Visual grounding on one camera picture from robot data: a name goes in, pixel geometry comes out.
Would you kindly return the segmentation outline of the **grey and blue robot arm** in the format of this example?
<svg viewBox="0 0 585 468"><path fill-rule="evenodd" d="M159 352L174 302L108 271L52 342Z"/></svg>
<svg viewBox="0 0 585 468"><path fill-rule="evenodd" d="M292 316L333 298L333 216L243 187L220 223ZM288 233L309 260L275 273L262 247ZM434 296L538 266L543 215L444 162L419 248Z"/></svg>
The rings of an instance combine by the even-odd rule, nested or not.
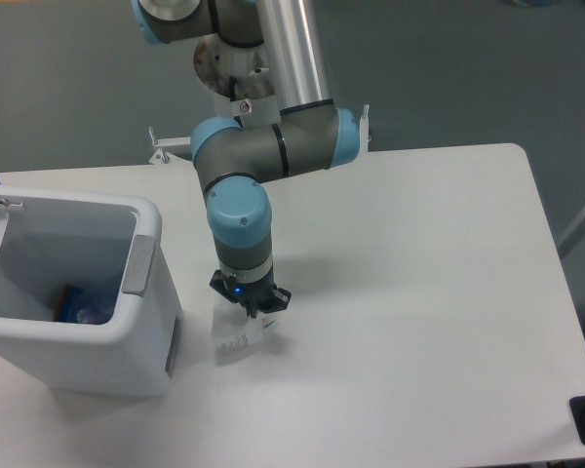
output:
<svg viewBox="0 0 585 468"><path fill-rule="evenodd" d="M193 66L225 101L190 138L219 267L212 288L250 318L285 310L274 280L265 184L354 161L360 136L337 107L309 1L135 1L153 44L196 39Z"/></svg>

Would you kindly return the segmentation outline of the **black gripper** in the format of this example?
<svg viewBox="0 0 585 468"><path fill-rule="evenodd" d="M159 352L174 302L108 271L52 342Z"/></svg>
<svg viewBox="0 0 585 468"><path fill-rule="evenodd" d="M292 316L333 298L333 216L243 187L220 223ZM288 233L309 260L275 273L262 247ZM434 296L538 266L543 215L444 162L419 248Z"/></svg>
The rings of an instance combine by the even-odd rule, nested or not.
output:
<svg viewBox="0 0 585 468"><path fill-rule="evenodd" d="M229 302L239 303L255 319L260 313L273 314L285 311L292 299L292 293L276 288L273 273L268 272L261 279L241 283L235 277L227 277L217 269L210 279L210 287Z"/></svg>

